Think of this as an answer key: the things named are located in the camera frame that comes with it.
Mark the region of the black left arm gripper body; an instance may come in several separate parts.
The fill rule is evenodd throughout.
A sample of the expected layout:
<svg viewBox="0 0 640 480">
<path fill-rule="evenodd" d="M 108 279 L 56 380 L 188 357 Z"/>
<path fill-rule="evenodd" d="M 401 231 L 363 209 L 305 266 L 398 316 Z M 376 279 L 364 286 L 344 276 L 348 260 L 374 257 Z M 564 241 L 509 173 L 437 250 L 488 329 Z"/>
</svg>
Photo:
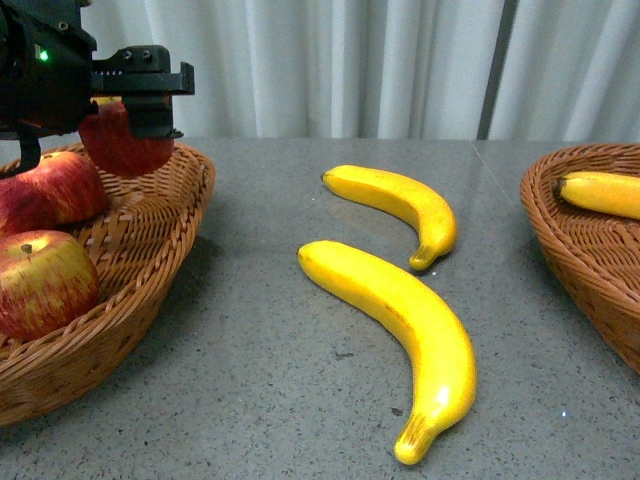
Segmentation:
<svg viewBox="0 0 640 480">
<path fill-rule="evenodd" d="M 134 45 L 105 59 L 82 26 L 83 1 L 1 4 L 1 137 L 18 140 L 78 130 L 99 97 L 191 95 L 194 68 L 171 69 L 161 45 Z"/>
</svg>

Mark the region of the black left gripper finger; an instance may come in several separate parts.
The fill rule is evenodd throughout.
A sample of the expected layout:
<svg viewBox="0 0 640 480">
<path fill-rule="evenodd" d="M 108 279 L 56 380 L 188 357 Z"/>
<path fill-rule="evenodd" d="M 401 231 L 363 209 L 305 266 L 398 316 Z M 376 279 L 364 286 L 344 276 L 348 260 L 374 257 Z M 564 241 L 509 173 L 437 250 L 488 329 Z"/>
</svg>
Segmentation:
<svg viewBox="0 0 640 480">
<path fill-rule="evenodd" d="M 174 127 L 172 97 L 169 95 L 124 96 L 128 125 L 135 138 L 169 140 L 183 136 Z"/>
</svg>

